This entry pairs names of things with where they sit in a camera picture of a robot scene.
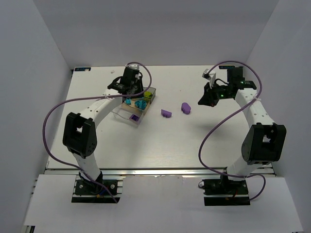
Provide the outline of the green printed lego brick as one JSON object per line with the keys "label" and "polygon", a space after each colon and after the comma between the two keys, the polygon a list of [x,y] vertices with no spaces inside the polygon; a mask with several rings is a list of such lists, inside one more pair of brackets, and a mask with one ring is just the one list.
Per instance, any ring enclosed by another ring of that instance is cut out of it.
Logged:
{"label": "green printed lego brick", "polygon": [[152,94],[152,92],[145,91],[145,92],[143,93],[143,97],[144,97],[145,99],[150,100],[150,99],[153,97],[153,94]]}

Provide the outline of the blue printed lego brick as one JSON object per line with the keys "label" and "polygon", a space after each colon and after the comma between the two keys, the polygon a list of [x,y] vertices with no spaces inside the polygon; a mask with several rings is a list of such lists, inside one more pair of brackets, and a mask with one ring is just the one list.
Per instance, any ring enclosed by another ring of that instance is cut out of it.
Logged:
{"label": "blue printed lego brick", "polygon": [[135,106],[141,110],[145,110],[147,106],[147,102],[144,100],[137,100],[135,101]]}

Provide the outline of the purple rounded lego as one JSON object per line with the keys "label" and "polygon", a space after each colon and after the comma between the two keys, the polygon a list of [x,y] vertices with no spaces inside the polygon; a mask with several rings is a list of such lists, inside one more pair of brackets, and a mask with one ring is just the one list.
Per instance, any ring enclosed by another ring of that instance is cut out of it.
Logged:
{"label": "purple rounded lego", "polygon": [[188,103],[186,103],[186,102],[183,102],[183,103],[181,104],[181,111],[182,111],[184,114],[186,114],[186,115],[190,114],[190,112],[191,112],[191,107],[190,107],[190,105],[189,105]]}

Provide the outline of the purple orange lego piece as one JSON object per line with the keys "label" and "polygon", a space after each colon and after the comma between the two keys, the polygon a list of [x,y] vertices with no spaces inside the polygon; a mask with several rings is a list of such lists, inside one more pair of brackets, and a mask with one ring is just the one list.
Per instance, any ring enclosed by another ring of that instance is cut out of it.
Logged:
{"label": "purple orange lego piece", "polygon": [[135,114],[132,114],[129,118],[131,121],[133,122],[138,122],[139,121],[139,117]]}

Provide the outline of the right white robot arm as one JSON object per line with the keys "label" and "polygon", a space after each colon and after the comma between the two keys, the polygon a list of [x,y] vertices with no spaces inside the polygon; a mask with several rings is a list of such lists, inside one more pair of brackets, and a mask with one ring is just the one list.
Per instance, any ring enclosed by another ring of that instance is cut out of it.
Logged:
{"label": "right white robot arm", "polygon": [[240,106],[249,126],[240,157],[224,170],[221,177],[242,181],[257,168],[278,161],[287,130],[268,115],[259,99],[255,83],[247,81],[243,76],[243,67],[230,66],[224,85],[216,83],[214,71],[206,69],[202,76],[208,83],[198,104],[214,107],[219,100],[233,99]]}

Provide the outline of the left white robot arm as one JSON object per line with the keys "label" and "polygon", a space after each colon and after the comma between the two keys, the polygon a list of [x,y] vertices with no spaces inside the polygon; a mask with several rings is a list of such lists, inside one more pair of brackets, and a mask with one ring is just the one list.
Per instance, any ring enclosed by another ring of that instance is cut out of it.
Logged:
{"label": "left white robot arm", "polygon": [[87,181],[97,180],[101,171],[94,151],[97,147],[96,128],[100,122],[127,97],[143,91],[142,73],[138,65],[126,66],[123,75],[117,77],[107,87],[103,99],[94,101],[79,113],[69,113],[66,117],[63,145],[67,147],[82,169],[80,175]]}

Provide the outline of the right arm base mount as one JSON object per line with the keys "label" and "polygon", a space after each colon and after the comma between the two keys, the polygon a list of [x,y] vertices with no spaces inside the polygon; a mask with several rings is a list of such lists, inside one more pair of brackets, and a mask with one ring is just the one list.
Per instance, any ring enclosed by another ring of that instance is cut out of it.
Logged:
{"label": "right arm base mount", "polygon": [[205,206],[247,206],[250,205],[246,181],[204,179],[198,183],[204,191]]}

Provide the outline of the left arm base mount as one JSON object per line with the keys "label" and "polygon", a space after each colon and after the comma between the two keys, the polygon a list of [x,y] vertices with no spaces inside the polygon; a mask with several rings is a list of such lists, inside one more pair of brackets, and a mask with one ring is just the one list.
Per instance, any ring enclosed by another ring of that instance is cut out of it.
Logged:
{"label": "left arm base mount", "polygon": [[98,185],[77,175],[72,192],[72,203],[117,204],[121,198],[123,179],[118,177],[99,177]]}

